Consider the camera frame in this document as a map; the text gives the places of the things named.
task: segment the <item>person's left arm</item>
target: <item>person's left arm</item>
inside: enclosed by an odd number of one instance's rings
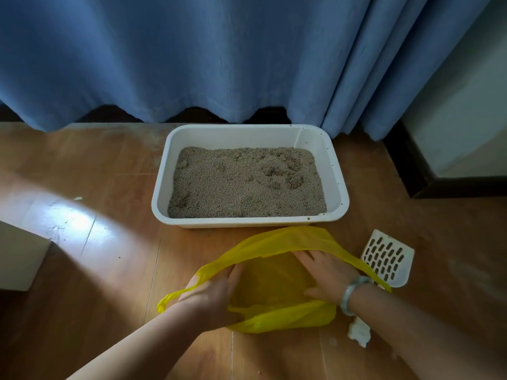
[[[242,320],[227,310],[242,266],[229,267],[86,364],[69,379],[165,379],[202,332]],[[194,276],[187,287],[197,282]]]

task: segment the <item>white wall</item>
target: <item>white wall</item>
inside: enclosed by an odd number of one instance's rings
[[[507,0],[492,0],[402,121],[439,177],[507,175]]]

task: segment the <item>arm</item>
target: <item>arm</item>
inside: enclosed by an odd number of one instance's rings
[[[202,332],[237,323],[227,311],[242,266],[227,268],[180,296],[167,311],[86,364],[69,379],[165,379],[176,361]],[[197,282],[194,276],[187,287]]]
[[[305,294],[339,305],[358,271],[321,251],[294,253],[318,285]],[[493,353],[373,284],[364,284],[352,293],[349,309],[388,342],[422,380],[507,378],[507,370]]]

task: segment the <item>bracelet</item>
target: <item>bracelet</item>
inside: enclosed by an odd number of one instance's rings
[[[350,300],[350,297],[357,287],[372,282],[373,280],[367,276],[357,276],[356,278],[352,279],[347,289],[345,290],[345,293],[343,294],[342,303],[340,305],[343,313],[345,313],[347,316],[355,316],[355,314],[348,309],[348,302]]]

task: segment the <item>dark baseboard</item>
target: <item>dark baseboard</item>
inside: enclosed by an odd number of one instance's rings
[[[22,122],[22,119],[8,106],[0,105],[0,122]],[[116,105],[103,105],[91,110],[76,122],[143,122],[128,114]],[[226,123],[224,119],[212,114],[209,110],[199,107],[187,108],[168,118],[165,122],[210,122]],[[287,111],[283,107],[261,108],[253,114],[246,124],[290,124]]]
[[[385,137],[384,145],[411,198],[507,196],[507,176],[436,177],[401,121]]]

